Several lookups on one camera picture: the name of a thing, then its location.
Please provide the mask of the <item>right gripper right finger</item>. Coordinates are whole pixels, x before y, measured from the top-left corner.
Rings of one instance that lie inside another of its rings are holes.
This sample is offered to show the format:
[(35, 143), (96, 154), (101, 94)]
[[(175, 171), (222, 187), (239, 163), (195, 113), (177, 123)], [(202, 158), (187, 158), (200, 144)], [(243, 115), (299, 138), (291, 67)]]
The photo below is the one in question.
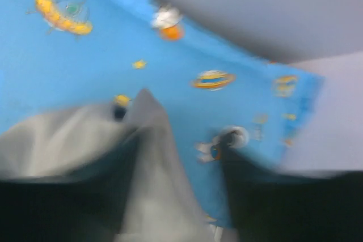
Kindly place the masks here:
[(328, 177), (278, 173), (218, 137), (231, 222), (240, 241), (361, 241), (362, 172)]

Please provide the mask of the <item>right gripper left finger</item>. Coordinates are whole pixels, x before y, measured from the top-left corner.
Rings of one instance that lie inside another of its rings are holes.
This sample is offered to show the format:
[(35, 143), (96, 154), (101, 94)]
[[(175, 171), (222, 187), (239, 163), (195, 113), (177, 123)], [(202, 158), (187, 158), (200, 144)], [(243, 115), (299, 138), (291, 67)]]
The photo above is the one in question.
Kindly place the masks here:
[(113, 241), (141, 142), (131, 131), (97, 159), (60, 175), (1, 176), (1, 241)]

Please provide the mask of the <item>grey pillowcase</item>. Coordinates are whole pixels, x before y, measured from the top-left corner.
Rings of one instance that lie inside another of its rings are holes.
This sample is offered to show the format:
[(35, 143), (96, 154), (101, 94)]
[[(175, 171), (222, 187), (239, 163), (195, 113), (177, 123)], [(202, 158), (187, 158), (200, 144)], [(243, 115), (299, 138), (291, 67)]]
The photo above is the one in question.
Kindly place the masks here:
[(116, 119), (115, 103), (45, 112), (1, 135), (1, 176), (60, 175), (89, 163), (131, 131), (142, 137), (119, 233), (113, 241), (237, 241), (201, 209), (164, 108), (141, 90)]

